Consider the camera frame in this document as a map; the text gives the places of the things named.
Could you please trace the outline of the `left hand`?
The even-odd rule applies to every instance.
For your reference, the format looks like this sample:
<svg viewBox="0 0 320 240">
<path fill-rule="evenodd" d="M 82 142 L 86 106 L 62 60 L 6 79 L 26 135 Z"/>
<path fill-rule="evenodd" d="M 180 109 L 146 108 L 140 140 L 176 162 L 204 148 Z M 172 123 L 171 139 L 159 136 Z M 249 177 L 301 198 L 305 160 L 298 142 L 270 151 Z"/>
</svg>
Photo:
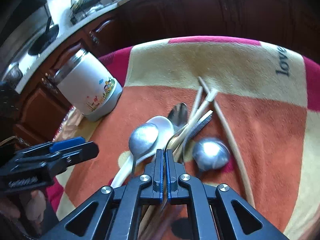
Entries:
<svg viewBox="0 0 320 240">
<path fill-rule="evenodd" d="M 31 222 L 31 225 L 40 230 L 41 223 L 44 217 L 44 211 L 46 210 L 46 197 L 41 190 L 34 190 L 30 192 L 24 192 L 18 197 L 18 204 L 22 207 L 18 207 L 8 197 L 1 197 L 1 215 L 8 218 L 10 221 L 17 220 L 21 217 L 22 211 Z"/>
</svg>

